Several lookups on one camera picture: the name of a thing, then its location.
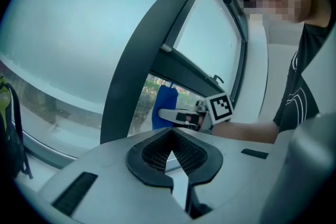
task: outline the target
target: blue object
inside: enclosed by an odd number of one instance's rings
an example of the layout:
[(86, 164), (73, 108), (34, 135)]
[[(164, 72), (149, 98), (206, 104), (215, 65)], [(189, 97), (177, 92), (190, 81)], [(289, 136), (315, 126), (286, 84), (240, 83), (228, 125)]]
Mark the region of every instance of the blue object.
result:
[(152, 113), (152, 129), (173, 127), (173, 123), (160, 118), (158, 112), (159, 109), (176, 109), (177, 96), (179, 93), (175, 88), (161, 85), (157, 94)]

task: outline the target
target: window handle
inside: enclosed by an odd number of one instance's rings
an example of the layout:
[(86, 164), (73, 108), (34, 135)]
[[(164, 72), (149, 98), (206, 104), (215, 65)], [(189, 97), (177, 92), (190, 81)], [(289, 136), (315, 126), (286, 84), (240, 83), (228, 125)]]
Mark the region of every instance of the window handle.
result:
[(219, 79), (222, 83), (224, 83), (224, 81), (218, 75), (214, 75), (213, 79), (216, 81), (217, 84), (218, 84), (217, 79)]

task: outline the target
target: yellow strap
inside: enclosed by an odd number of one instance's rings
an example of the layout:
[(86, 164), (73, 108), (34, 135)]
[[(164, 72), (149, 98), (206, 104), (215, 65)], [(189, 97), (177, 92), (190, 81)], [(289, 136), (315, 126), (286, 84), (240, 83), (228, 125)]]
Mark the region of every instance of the yellow strap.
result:
[(7, 81), (0, 73), (0, 115), (3, 119), (5, 130), (7, 130), (7, 122), (6, 122), (6, 108), (9, 106), (11, 102), (11, 93), (5, 87)]

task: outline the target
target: black strap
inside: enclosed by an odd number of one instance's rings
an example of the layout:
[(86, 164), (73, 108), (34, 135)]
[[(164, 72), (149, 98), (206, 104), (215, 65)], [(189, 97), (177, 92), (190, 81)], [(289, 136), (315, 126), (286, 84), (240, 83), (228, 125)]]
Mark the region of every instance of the black strap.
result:
[(21, 123), (21, 110), (20, 110), (20, 102), (19, 97), (17, 96), (16, 91), (14, 90), (13, 86), (9, 83), (6, 84), (7, 89), (10, 90), (13, 97), (13, 107), (14, 107), (14, 121), (15, 121), (15, 130), (19, 135), (21, 142), (23, 143), (23, 130), (22, 130), (22, 123)]
[[(22, 122), (21, 122), (21, 109), (20, 109), (19, 97), (17, 96), (17, 93), (16, 93), (16, 91), (14, 90), (14, 88), (13, 88), (13, 86), (11, 84), (7, 83), (6, 87), (12, 93), (13, 108), (14, 108), (13, 110), (14, 110), (15, 130), (16, 130), (16, 133), (19, 136), (20, 141), (21, 141), (22, 146), (23, 146), (23, 129), (22, 129)], [(25, 158), (26, 169), (24, 169), (22, 167), (21, 172), (24, 173), (24, 174), (26, 174), (26, 175), (28, 175), (29, 179), (32, 179), (33, 175), (31, 174), (28, 158), (27, 158), (26, 151), (25, 151), (24, 148), (23, 148), (23, 151), (24, 151), (24, 158)]]

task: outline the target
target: black vent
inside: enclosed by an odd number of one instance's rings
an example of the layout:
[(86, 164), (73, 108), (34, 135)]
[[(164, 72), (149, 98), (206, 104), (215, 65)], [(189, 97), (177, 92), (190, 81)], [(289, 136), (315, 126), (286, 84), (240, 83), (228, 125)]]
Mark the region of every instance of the black vent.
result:
[(63, 214), (71, 216), (97, 177), (95, 174), (82, 173), (58, 197), (53, 206)]
[(207, 160), (207, 152), (203, 148), (176, 133), (173, 152), (186, 175), (200, 168)]
[(172, 151), (170, 143), (170, 133), (166, 133), (144, 148), (142, 152), (142, 159), (150, 167), (164, 173), (166, 170), (167, 159)]
[(166, 128), (134, 145), (127, 153), (130, 172), (144, 184), (173, 189), (173, 181), (165, 175), (166, 162), (173, 151), (191, 186), (210, 182), (223, 163), (214, 146), (179, 129)]

